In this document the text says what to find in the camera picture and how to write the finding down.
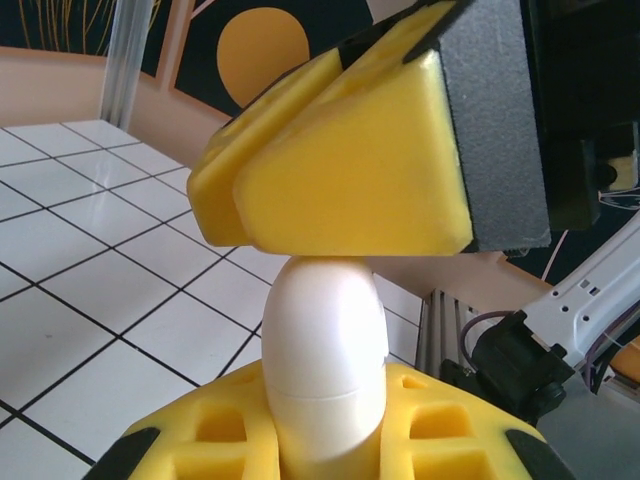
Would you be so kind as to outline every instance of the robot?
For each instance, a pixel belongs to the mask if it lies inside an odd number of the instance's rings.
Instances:
[[[532,424],[638,296],[640,220],[489,329],[475,373],[443,364],[448,383],[385,366],[363,260],[535,248],[551,226],[597,217],[548,195],[544,165],[576,142],[536,114],[548,90],[522,21],[535,3],[418,2],[216,132],[188,183],[204,237],[293,255],[266,304],[263,359],[133,425],[87,480],[574,478]],[[578,196],[602,188],[585,182]]]

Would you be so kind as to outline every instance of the black cable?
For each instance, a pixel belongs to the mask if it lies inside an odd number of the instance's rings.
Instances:
[[[633,342],[636,337],[640,335],[640,319],[636,320],[633,325],[631,325],[622,335],[618,337],[616,343],[612,343],[609,348],[607,348],[600,357],[596,360],[595,363],[599,364],[597,373],[593,378],[593,384],[591,385],[591,391],[593,393],[598,393],[600,387],[602,386],[602,381],[604,380],[604,375],[607,372],[607,368],[609,364],[616,356],[616,354],[622,349],[622,347],[627,346],[629,343]]]

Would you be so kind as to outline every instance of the yellow foam base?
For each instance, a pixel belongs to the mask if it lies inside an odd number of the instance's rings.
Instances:
[[[160,435],[130,480],[280,480],[278,441],[260,362],[182,397],[133,425]],[[531,426],[479,398],[401,365],[387,366],[380,480],[530,479],[505,431]]]
[[[402,20],[335,79],[335,52],[322,60],[331,75],[315,66],[285,79],[307,93],[312,80],[317,87],[312,101],[291,102],[295,115],[272,110],[286,89],[269,91],[268,109],[217,133],[189,180],[205,238],[309,256],[464,249],[472,227],[439,56],[402,63],[453,4]]]

